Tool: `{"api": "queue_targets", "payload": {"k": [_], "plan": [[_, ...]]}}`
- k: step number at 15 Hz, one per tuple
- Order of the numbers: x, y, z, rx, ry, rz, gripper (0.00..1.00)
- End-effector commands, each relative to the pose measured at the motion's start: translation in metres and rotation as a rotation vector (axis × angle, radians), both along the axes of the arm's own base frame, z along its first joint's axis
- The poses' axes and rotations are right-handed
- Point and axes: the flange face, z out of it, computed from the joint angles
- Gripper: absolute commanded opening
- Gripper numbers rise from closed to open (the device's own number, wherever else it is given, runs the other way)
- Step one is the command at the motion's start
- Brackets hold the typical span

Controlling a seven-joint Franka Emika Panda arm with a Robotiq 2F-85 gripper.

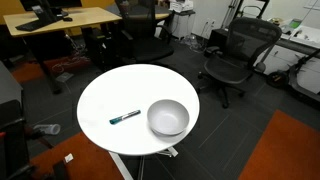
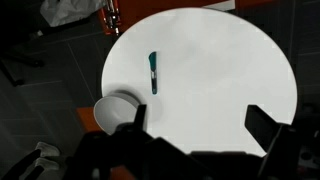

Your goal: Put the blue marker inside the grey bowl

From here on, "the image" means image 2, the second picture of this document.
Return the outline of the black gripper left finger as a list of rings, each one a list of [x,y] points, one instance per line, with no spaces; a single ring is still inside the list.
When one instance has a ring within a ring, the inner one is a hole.
[[[144,128],[147,105],[141,104],[137,107],[136,115],[133,122],[133,128],[142,130]]]

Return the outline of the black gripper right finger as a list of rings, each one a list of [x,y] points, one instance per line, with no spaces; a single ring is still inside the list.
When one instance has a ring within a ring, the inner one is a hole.
[[[292,154],[289,140],[292,127],[289,124],[276,122],[257,105],[248,105],[244,125],[266,154]]]

